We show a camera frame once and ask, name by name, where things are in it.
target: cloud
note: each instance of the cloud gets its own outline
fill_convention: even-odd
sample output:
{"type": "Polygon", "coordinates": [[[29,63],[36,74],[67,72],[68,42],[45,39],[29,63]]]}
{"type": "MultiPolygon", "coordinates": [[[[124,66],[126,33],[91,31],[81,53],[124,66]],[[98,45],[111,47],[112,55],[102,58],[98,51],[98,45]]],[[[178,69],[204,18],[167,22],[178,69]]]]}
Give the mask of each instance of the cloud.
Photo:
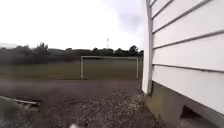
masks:
{"type": "Polygon", "coordinates": [[[119,27],[128,32],[135,32],[142,23],[141,1],[139,0],[103,0],[116,12],[119,27]]]}

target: gravel path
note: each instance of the gravel path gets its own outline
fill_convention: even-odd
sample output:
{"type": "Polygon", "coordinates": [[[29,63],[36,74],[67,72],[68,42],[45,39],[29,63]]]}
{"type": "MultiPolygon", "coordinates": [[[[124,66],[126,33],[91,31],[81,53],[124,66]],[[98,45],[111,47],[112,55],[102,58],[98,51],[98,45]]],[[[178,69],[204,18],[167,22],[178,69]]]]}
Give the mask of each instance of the gravel path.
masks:
{"type": "Polygon", "coordinates": [[[39,95],[39,100],[42,101],[39,112],[20,108],[16,116],[14,115],[15,118],[5,120],[2,124],[5,128],[69,128],[71,124],[83,128],[160,128],[154,116],[145,107],[145,96],[138,84],[122,86],[122,83],[120,87],[109,88],[105,83],[108,81],[97,83],[88,90],[94,92],[90,95],[71,93],[69,90],[75,88],[74,85],[66,86],[64,83],[67,91],[61,90],[60,86],[54,86],[54,89],[45,92],[45,95],[39,95]]]}

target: white siding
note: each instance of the white siding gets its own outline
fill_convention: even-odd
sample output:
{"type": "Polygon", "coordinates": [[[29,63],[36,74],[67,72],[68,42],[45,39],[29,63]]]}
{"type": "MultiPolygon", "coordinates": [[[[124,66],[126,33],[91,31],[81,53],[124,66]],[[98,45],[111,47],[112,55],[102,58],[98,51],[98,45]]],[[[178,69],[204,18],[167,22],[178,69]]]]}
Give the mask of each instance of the white siding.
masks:
{"type": "Polygon", "coordinates": [[[152,3],[156,0],[147,0],[147,1],[150,1],[150,5],[152,5],[152,3]]]}
{"type": "Polygon", "coordinates": [[[224,34],[156,49],[153,64],[224,71],[224,34]]]}
{"type": "Polygon", "coordinates": [[[153,31],[175,19],[204,0],[174,0],[161,14],[153,20],[153,31]]]}
{"type": "MultiPolygon", "coordinates": [[[[148,70],[153,72],[153,81],[224,114],[224,0],[200,4],[205,1],[174,0],[153,19],[156,30],[202,5],[154,33],[155,66],[153,71],[148,70]]],[[[157,0],[152,14],[167,2],[169,0],[157,0]]]]}
{"type": "Polygon", "coordinates": [[[157,0],[152,6],[152,17],[170,0],[157,0]]]}
{"type": "Polygon", "coordinates": [[[153,80],[224,113],[224,74],[155,66],[153,80]]]}
{"type": "Polygon", "coordinates": [[[154,47],[224,29],[223,7],[224,0],[213,0],[167,26],[154,35],[154,47]]]}

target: overcast sky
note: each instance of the overcast sky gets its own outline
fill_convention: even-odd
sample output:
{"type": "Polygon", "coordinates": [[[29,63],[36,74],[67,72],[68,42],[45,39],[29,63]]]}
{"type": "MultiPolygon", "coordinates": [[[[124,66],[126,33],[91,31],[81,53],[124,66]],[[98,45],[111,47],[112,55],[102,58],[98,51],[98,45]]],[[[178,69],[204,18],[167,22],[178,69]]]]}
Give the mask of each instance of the overcast sky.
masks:
{"type": "Polygon", "coordinates": [[[140,0],[0,0],[0,44],[142,48],[140,0]]]}

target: grass field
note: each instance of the grass field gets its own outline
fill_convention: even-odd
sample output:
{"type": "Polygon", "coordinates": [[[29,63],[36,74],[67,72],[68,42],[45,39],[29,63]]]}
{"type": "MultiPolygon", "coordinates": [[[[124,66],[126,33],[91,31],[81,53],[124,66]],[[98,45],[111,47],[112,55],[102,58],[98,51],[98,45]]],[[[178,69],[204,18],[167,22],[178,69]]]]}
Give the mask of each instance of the grass field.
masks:
{"type": "MultiPolygon", "coordinates": [[[[0,77],[32,79],[80,79],[80,62],[1,66],[0,77]]],[[[139,63],[139,78],[142,62],[139,63]]],[[[135,60],[84,60],[85,79],[136,79],[135,60]]]]}

